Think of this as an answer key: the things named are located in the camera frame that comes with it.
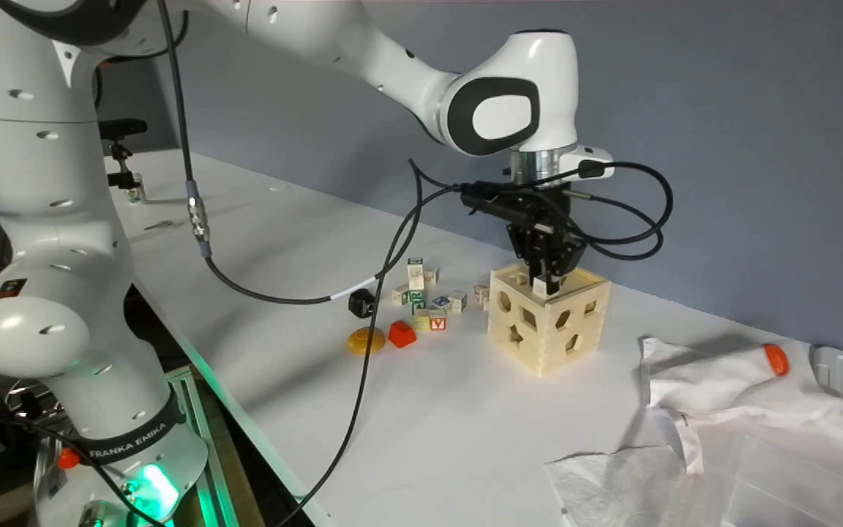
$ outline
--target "cable connector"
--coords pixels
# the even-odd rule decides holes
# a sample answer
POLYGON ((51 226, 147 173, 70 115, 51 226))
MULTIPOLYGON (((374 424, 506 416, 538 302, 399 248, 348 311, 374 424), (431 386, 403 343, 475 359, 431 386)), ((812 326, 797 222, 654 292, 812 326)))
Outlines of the cable connector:
POLYGON ((579 178, 610 178, 611 176, 611 165, 604 160, 579 160, 578 165, 579 178))
POLYGON ((191 232, 201 245, 210 245, 210 222, 207 222, 207 207, 206 200, 198 195, 197 181, 188 181, 188 219, 191 232))

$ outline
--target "gray wall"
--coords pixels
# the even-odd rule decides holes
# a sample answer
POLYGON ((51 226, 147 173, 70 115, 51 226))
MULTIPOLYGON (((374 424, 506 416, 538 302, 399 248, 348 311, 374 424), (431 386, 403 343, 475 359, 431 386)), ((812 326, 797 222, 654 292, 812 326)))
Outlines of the gray wall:
MULTIPOLYGON (((843 2, 402 0, 370 8, 446 71, 477 64, 520 27, 573 33, 583 137, 662 168, 679 195, 659 258, 586 264, 690 307, 843 345, 843 2)), ((490 178, 503 165, 440 149, 370 87, 210 21, 193 23, 181 58, 193 146, 241 168, 403 212, 408 159, 443 178, 490 178)), ((636 176, 595 190, 655 207, 636 176)), ((630 228, 601 212, 583 217, 630 228)), ((427 222, 506 244, 497 222, 472 219, 456 200, 427 222)))
POLYGON ((105 61, 99 74, 99 121, 138 116, 150 122, 150 132, 124 141, 130 149, 169 149, 179 143, 152 61, 105 61))

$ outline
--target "table surface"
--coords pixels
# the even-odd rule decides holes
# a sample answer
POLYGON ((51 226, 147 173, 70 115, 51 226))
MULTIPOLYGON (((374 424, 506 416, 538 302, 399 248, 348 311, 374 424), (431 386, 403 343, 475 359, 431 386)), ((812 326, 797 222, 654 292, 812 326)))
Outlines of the table surface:
MULTIPOLYGON (((184 222, 175 153, 136 156, 147 204, 118 195, 141 289, 294 494, 330 462, 352 416, 361 356, 343 343, 364 321, 345 302, 280 307, 242 299, 201 264, 184 222)), ((215 258, 241 285, 320 296, 381 267, 399 217, 280 178, 197 159, 215 258)), ((418 228, 409 255, 443 269, 443 289, 475 289, 510 251, 418 228)), ((381 321, 402 320, 384 307, 381 321)), ((355 441, 307 515, 316 523, 558 527, 544 462, 638 440, 638 339, 714 348, 782 339, 655 296, 611 286, 595 356, 537 378, 490 348, 485 314, 373 359, 355 441)))

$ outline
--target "green light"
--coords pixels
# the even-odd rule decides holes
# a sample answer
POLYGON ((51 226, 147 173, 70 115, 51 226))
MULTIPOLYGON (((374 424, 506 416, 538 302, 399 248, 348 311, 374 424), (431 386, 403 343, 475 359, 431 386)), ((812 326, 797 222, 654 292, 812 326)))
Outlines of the green light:
POLYGON ((138 468, 133 475, 127 493, 141 512, 147 512, 157 522, 169 519, 181 501, 181 493, 172 485, 172 481, 157 466, 138 468))

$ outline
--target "black cable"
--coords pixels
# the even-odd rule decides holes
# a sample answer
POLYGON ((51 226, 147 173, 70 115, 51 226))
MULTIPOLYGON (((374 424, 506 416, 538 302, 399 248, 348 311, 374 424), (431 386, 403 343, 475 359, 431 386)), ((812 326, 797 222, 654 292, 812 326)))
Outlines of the black cable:
POLYGON ((150 58, 166 55, 169 49, 175 49, 175 48, 184 43, 188 33, 191 33, 191 11, 181 11, 181 30, 179 30, 175 39, 166 39, 166 48, 165 48, 165 49, 147 52, 147 55, 115 55, 115 58, 108 58, 108 61, 124 64, 124 61, 150 61, 150 58))
MULTIPOLYGON (((384 296, 386 272, 402 261, 403 248, 412 244, 415 228, 418 228, 418 222, 421 222, 421 212, 425 212, 433 200, 450 192, 449 188, 440 188, 437 192, 431 192, 431 195, 421 200, 421 181, 425 181, 425 178, 421 178, 421 171, 412 171, 412 176, 415 176, 415 204, 409 207, 409 214, 403 214, 403 219, 399 222, 399 228, 395 228, 395 235, 392 235, 392 241, 390 241, 384 267, 381 267, 381 272, 378 272, 374 299, 384 296)), ((295 515, 304 512, 304 507, 313 501, 313 494, 316 494, 316 493, 327 482, 327 478, 338 472, 338 466, 339 466, 339 460, 343 460, 343 453, 345 453, 345 447, 348 447, 348 441, 352 441, 352 437, 355 437, 355 431, 358 431, 358 416, 361 416, 364 393, 367 393, 367 375, 370 375, 374 326, 378 326, 378 307, 373 311, 370 326, 367 326, 370 339, 367 339, 367 348, 364 348, 361 386, 358 386, 358 402, 355 402, 355 411, 352 411, 352 421, 348 421, 348 428, 345 428, 345 433, 343 433, 343 441, 339 441, 335 460, 327 462, 326 475, 310 485, 310 493, 304 493, 304 497, 295 503, 295 510, 288 512, 288 515, 277 522, 277 527, 288 527, 295 515)))
POLYGON ((459 190, 459 184, 446 184, 446 181, 427 176, 427 173, 425 173, 412 159, 409 159, 409 168, 412 168, 412 173, 415 173, 421 181, 427 181, 431 188, 440 188, 440 190, 459 190))
POLYGON ((654 236, 655 232, 662 232, 665 222, 667 222, 667 219, 674 217, 674 212, 676 212, 674 184, 670 184, 659 171, 654 171, 654 168, 646 168, 646 165, 636 165, 636 160, 610 160, 610 165, 601 165, 601 168, 604 168, 604 171, 610 171, 610 168, 620 171, 620 168, 623 168, 623 171, 649 176, 649 178, 659 184, 665 204, 662 204, 659 219, 654 219, 646 232, 638 232, 638 235, 630 235, 630 236, 595 236, 595 241, 598 241, 598 244, 620 245, 620 244, 646 241, 646 236, 654 236))
POLYGON ((646 236, 655 236, 646 251, 633 251, 633 255, 627 255, 627 251, 611 251, 611 248, 605 248, 605 245, 623 245, 623 244, 588 244, 595 251, 601 251, 601 255, 605 255, 605 258, 614 258, 614 261, 646 261, 646 258, 654 258, 654 255, 665 245, 662 228, 659 228, 655 219, 646 217, 645 212, 638 212, 638 207, 633 207, 633 204, 627 204, 627 201, 617 201, 617 200, 595 195, 595 192, 588 192, 588 201, 601 201, 601 204, 610 204, 610 207, 620 207, 620 212, 638 217, 638 219, 646 222, 649 232, 654 232, 654 235, 646 235, 646 236))
POLYGON ((93 71, 93 109, 103 105, 103 67, 93 71))
POLYGON ((152 527, 165 527, 160 522, 156 522, 150 512, 138 510, 138 507, 127 497, 127 493, 111 481, 111 475, 105 472, 105 466, 99 466, 83 441, 70 441, 70 446, 73 446, 73 450, 78 453, 78 460, 99 475, 99 481, 111 488, 111 494, 118 494, 118 497, 127 503, 127 510, 133 510, 138 519, 150 522, 152 527))
MULTIPOLYGON (((169 74, 172 74, 172 87, 175 87, 175 121, 179 121, 179 134, 181 134, 181 165, 184 165, 184 184, 188 184, 188 201, 197 200, 197 204, 201 207, 201 192, 193 176, 193 160, 191 160, 191 132, 188 132, 188 109, 184 109, 184 81, 181 81, 181 64, 179 64, 179 49, 175 49, 175 34, 172 34, 172 23, 169 23, 169 11, 166 11, 166 0, 157 0, 157 11, 160 11, 160 27, 165 27, 165 39, 166 39, 166 58, 169 58, 169 74)), ((229 279, 217 261, 215 261, 215 245, 210 241, 198 241, 201 258, 207 264, 207 269, 234 292, 260 299, 260 302, 272 302, 272 305, 326 305, 330 302, 330 296, 313 296, 313 299, 289 299, 289 296, 269 296, 269 292, 257 292, 248 289, 242 285, 238 285, 234 279, 229 279)))

